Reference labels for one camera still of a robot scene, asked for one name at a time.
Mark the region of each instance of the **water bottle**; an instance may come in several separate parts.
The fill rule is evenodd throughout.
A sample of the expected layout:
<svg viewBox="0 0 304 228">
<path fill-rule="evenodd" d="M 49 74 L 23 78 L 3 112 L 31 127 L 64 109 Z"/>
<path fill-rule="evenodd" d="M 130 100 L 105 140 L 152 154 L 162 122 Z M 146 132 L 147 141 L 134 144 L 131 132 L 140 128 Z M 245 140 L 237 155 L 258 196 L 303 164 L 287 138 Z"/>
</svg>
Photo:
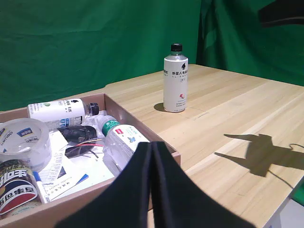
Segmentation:
<svg viewBox="0 0 304 228">
<path fill-rule="evenodd" d="M 149 142 L 134 126 L 120 124 L 110 115 L 96 119 L 99 129 L 105 136 L 105 151 L 123 170 L 134 154 L 139 142 Z"/>
<path fill-rule="evenodd" d="M 172 113 L 182 112 L 186 108 L 188 58 L 181 51 L 181 44 L 172 44 L 171 54 L 164 59 L 163 106 Z"/>
<path fill-rule="evenodd" d="M 49 130 L 81 125 L 89 116 L 98 115 L 97 103 L 84 103 L 81 99 L 50 101 L 28 105 L 28 117 L 44 122 Z"/>
</svg>

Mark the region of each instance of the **brown cardboard box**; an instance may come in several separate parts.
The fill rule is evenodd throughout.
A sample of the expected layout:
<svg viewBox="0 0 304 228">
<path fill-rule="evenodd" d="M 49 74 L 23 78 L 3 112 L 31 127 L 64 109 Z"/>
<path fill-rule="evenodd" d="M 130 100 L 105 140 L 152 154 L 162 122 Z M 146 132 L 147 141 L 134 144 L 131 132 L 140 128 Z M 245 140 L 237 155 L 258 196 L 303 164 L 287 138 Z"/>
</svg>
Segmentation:
<svg viewBox="0 0 304 228">
<path fill-rule="evenodd" d="M 163 141 L 157 134 L 145 126 L 142 122 L 136 119 L 132 114 L 128 113 L 124 108 L 118 105 L 106 94 L 89 95 L 81 98 L 85 103 L 98 103 L 100 110 L 106 110 L 109 115 L 115 117 L 122 124 L 130 124 L 135 126 L 148 140 Z M 27 117 L 26 108 L 10 110 L 0 113 L 0 123 L 8 120 Z M 181 156 L 176 150 L 167 144 L 167 147 L 177 161 L 181 162 Z M 78 191 L 71 195 L 57 199 L 51 203 L 47 203 L 36 207 L 32 210 L 23 212 L 19 215 L 5 218 L 0 221 L 1 228 L 50 228 L 67 217 L 68 215 L 78 211 L 85 204 L 91 202 L 107 186 L 111 184 L 114 178 L 91 186 L 84 190 Z"/>
</svg>

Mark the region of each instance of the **receipt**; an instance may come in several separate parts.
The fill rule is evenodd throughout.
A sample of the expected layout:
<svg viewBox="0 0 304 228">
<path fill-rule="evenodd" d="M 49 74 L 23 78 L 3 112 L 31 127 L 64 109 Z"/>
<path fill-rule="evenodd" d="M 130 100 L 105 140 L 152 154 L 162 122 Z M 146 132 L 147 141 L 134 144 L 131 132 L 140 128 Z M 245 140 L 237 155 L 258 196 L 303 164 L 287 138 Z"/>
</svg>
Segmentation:
<svg viewBox="0 0 304 228">
<path fill-rule="evenodd" d="M 62 168 L 58 179 L 50 183 L 43 183 L 48 198 L 52 201 L 66 192 L 77 183 L 88 178 L 83 171 L 79 170 L 66 156 L 63 156 Z"/>
<path fill-rule="evenodd" d="M 68 189 L 60 196 L 58 196 L 56 199 L 89 188 L 93 185 L 99 184 L 105 180 L 114 177 L 114 175 L 111 173 L 111 171 L 103 161 L 103 157 L 104 157 L 103 148 L 95 146 L 94 148 L 91 149 L 91 151 L 97 154 L 99 158 L 96 158 L 94 154 L 88 152 L 78 157 L 69 159 L 74 164 L 74 168 L 75 168 L 75 171 L 73 171 L 72 173 L 75 174 L 76 171 L 82 172 L 83 174 L 86 174 L 88 178 L 82 181 L 81 183 L 78 183 L 77 185 L 73 186 L 72 188 Z"/>
<path fill-rule="evenodd" d="M 43 183 L 53 182 L 58 178 L 62 168 L 62 159 L 66 152 L 67 141 L 60 131 L 49 133 L 49 139 L 52 150 L 52 157 L 47 166 L 39 172 Z"/>
</svg>

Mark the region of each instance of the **tape roll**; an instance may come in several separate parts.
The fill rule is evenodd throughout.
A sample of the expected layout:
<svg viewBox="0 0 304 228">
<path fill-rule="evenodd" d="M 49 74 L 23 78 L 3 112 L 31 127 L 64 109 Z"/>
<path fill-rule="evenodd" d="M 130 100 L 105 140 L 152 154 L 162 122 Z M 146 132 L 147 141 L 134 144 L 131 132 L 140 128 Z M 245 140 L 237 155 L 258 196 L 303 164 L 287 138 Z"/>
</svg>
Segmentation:
<svg viewBox="0 0 304 228">
<path fill-rule="evenodd" d="M 21 118 L 0 125 L 0 162 L 23 160 L 41 171 L 51 159 L 48 127 L 41 121 Z"/>
</svg>

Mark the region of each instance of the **red wire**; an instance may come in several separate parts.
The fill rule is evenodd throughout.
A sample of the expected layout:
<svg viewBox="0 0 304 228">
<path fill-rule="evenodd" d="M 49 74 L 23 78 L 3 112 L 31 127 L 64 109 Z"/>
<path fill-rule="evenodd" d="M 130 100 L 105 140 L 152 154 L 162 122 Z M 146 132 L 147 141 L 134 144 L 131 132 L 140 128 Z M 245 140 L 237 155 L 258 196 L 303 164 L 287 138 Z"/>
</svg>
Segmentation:
<svg viewBox="0 0 304 228">
<path fill-rule="evenodd" d="M 100 145 L 100 144 L 92 144 L 92 143 L 88 143 L 88 144 L 78 144 L 76 146 L 101 146 L 103 147 L 103 145 Z"/>
</svg>

